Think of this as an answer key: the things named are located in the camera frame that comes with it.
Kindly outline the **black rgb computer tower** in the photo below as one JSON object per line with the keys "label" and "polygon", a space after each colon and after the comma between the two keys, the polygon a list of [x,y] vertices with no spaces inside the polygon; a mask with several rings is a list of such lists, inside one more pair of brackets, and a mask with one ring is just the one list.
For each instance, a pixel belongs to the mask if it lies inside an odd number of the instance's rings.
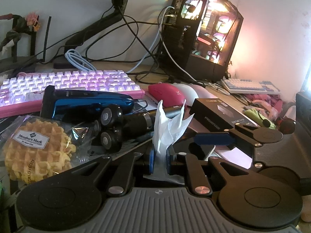
{"label": "black rgb computer tower", "polygon": [[173,0],[157,51],[160,67],[183,79],[221,80],[243,20],[229,0]]}

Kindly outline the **white paper tissue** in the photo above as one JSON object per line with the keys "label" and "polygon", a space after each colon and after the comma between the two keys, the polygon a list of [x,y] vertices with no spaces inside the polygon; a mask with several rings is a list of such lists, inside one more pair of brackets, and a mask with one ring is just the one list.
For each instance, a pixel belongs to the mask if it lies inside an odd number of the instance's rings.
{"label": "white paper tissue", "polygon": [[144,178],[165,181],[176,184],[184,184],[184,178],[177,175],[169,175],[167,170],[167,149],[182,137],[189,126],[193,115],[183,119],[185,104],[181,107],[181,113],[176,117],[168,118],[163,109],[163,101],[160,100],[156,109],[154,134],[152,138],[155,149],[155,165],[153,173]]}

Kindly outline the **pink notebook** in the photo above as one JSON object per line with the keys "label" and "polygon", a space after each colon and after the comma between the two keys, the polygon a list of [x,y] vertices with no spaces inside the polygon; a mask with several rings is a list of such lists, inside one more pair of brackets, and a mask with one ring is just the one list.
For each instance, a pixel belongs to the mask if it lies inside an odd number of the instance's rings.
{"label": "pink notebook", "polygon": [[244,167],[245,169],[249,169],[252,166],[252,158],[237,147],[229,149],[226,146],[217,146],[215,153],[218,154],[221,158],[238,166]]}

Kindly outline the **black charger box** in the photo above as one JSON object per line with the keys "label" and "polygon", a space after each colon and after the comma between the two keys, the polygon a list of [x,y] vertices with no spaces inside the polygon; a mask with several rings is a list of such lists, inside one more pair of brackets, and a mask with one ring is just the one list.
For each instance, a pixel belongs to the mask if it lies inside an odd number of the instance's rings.
{"label": "black charger box", "polygon": [[237,123],[257,126],[219,98],[196,98],[189,114],[211,132],[234,128]]}

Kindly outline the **white blue keyboard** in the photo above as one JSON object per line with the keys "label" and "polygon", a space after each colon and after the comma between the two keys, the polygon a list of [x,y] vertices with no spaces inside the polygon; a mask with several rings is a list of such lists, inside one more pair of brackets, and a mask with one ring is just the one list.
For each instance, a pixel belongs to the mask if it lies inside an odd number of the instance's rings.
{"label": "white blue keyboard", "polygon": [[267,94],[280,95],[280,90],[270,81],[252,81],[249,79],[222,79],[222,86],[231,94]]}

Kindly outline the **pink mechanical keyboard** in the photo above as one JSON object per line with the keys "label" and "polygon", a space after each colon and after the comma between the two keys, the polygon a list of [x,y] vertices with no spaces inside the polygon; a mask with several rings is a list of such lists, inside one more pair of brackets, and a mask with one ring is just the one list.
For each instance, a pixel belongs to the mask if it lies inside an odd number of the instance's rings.
{"label": "pink mechanical keyboard", "polygon": [[1,118],[38,112],[47,86],[122,93],[142,99],[144,90],[122,70],[20,73],[1,85]]}

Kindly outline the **pink haired dark figurine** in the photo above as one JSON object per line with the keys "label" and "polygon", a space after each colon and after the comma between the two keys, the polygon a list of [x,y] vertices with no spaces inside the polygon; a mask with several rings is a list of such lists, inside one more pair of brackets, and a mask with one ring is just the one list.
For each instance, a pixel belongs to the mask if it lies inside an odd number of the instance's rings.
{"label": "pink haired dark figurine", "polygon": [[12,29],[6,33],[5,38],[1,41],[1,56],[3,56],[10,47],[13,47],[18,43],[22,34],[32,35],[41,27],[39,15],[35,12],[28,14],[26,17],[12,13],[1,15],[1,20],[11,19],[16,22],[16,24],[12,26]]}

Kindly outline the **black flashlight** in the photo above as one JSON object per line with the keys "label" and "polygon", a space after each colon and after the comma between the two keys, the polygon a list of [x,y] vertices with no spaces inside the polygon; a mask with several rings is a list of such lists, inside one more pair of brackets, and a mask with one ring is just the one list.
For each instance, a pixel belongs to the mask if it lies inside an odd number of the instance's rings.
{"label": "black flashlight", "polygon": [[124,115],[123,130],[127,135],[142,136],[154,130],[156,110]]}

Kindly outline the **packaged yellow waffle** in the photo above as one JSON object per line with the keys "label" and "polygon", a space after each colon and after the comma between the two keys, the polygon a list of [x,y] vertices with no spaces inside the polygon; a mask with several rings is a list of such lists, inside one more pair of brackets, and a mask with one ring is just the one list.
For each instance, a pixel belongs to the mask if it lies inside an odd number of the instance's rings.
{"label": "packaged yellow waffle", "polygon": [[1,132],[1,160],[11,180],[39,182],[89,160],[90,126],[19,116]]}

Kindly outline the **pale pink computer mouse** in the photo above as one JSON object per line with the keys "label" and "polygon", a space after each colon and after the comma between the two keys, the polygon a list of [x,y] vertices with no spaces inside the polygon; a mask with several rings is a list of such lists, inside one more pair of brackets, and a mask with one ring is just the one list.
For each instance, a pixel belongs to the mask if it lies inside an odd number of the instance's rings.
{"label": "pale pink computer mouse", "polygon": [[213,95],[211,92],[209,92],[202,86],[190,84],[190,87],[195,90],[199,98],[210,98],[210,99],[217,98],[217,96]]}

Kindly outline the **white computer mouse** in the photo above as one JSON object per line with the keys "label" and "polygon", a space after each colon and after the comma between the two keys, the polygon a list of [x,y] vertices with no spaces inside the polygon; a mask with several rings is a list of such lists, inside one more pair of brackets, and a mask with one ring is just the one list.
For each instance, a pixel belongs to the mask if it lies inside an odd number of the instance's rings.
{"label": "white computer mouse", "polygon": [[185,99],[189,102],[194,101],[196,98],[199,98],[196,91],[189,85],[173,83],[173,86],[178,88],[182,92],[182,94],[184,95]]}

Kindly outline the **blue electric shaver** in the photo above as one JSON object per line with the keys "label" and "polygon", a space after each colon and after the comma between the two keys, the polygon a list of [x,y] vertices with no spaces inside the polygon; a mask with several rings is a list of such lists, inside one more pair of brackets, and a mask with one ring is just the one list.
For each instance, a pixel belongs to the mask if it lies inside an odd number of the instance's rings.
{"label": "blue electric shaver", "polygon": [[102,145],[107,153],[117,153],[122,147],[123,116],[133,107],[134,99],[126,94],[47,86],[40,116],[73,125],[93,125],[95,144]]}

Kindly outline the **magenta computer mouse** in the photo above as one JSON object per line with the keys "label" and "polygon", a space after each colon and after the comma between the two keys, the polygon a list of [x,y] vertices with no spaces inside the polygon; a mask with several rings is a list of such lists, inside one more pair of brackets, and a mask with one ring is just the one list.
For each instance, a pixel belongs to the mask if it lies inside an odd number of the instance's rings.
{"label": "magenta computer mouse", "polygon": [[177,87],[168,83],[157,83],[148,86],[148,93],[164,107],[182,106],[185,97]]}

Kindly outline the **black wifi router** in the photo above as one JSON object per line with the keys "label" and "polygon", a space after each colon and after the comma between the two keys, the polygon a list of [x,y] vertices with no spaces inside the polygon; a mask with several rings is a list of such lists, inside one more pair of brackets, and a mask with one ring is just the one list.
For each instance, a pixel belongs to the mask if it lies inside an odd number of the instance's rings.
{"label": "black wifi router", "polygon": [[[12,19],[2,21],[11,21],[12,26],[16,24],[16,22]],[[7,52],[1,56],[2,74],[9,72],[13,74],[17,74],[19,72],[34,72],[38,63],[38,54],[36,53],[38,32],[39,30],[32,35],[22,34],[22,37],[18,43],[13,47],[10,47]]]}

